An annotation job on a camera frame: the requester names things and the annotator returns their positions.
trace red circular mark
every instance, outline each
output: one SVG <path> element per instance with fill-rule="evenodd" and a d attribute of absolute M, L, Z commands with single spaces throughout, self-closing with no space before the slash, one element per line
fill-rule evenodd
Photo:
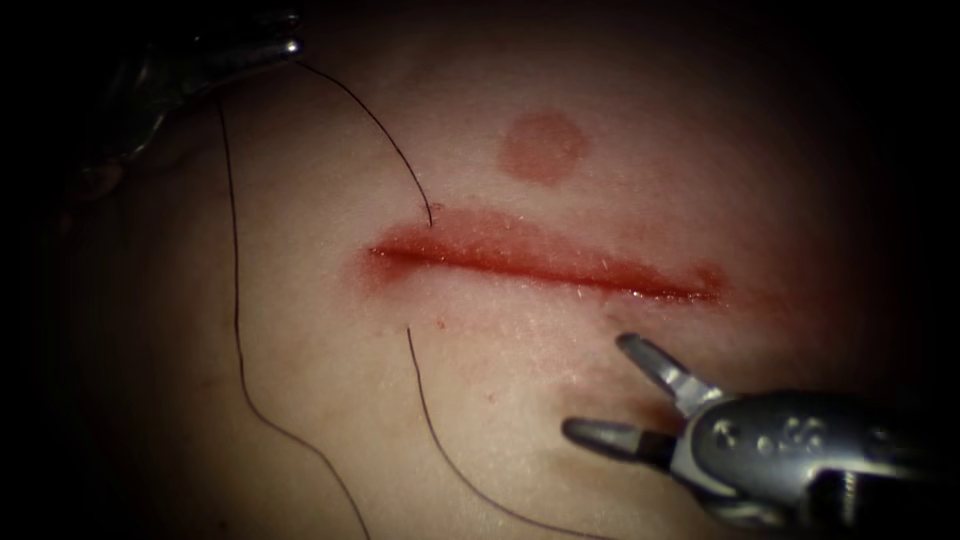
<path fill-rule="evenodd" d="M 553 109 L 525 113 L 510 126 L 500 149 L 500 170 L 515 180 L 555 186 L 570 177 L 590 151 L 583 131 Z"/>

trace pale skin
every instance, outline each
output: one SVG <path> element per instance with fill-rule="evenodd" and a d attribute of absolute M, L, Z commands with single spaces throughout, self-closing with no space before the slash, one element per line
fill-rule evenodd
<path fill-rule="evenodd" d="M 883 348 L 892 315 L 870 293 L 889 284 L 862 262 L 875 239 L 856 181 L 844 181 L 852 166 L 778 98 L 782 80 L 722 40 L 582 9 L 308 17 L 303 62 L 373 111 L 430 203 L 523 216 L 664 272 L 709 259 L 732 292 L 720 306 L 598 300 L 430 268 L 358 294 L 351 258 L 391 225 L 426 219 L 413 178 L 362 109 L 315 74 L 289 66 L 238 83 L 219 99 L 246 394 L 214 99 L 171 118 L 113 195 L 74 213 L 58 248 L 70 260 L 84 429 L 100 434 L 146 528 L 736 538 L 667 477 L 562 438 L 571 415 L 674 425 L 650 412 L 666 397 L 619 355 L 617 333 L 640 332 L 734 391 L 879 392 L 856 376 Z M 496 166 L 511 122 L 543 108 L 592 144 L 550 188 Z M 426 423 L 408 330 L 450 463 Z M 264 423 L 246 395 L 306 444 Z"/>

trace red incision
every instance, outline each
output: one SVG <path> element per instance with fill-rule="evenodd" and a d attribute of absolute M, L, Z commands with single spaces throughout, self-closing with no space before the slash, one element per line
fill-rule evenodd
<path fill-rule="evenodd" d="M 515 180 L 554 186 L 573 174 L 589 152 L 580 128 L 559 111 L 514 120 L 500 149 L 500 170 Z"/>
<path fill-rule="evenodd" d="M 681 282 L 642 262 L 578 245 L 502 212 L 444 210 L 434 217 L 433 227 L 392 227 L 368 248 L 363 270 L 376 288 L 428 267 L 464 268 L 680 302 L 717 302 L 727 287 L 723 274 L 706 265 L 694 266 Z"/>

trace metal instrument tip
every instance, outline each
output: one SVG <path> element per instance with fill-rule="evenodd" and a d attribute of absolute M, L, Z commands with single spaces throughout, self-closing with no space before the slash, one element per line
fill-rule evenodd
<path fill-rule="evenodd" d="M 570 442 L 618 461 L 642 463 L 668 472 L 676 439 L 616 422 L 568 418 L 561 425 Z"/>

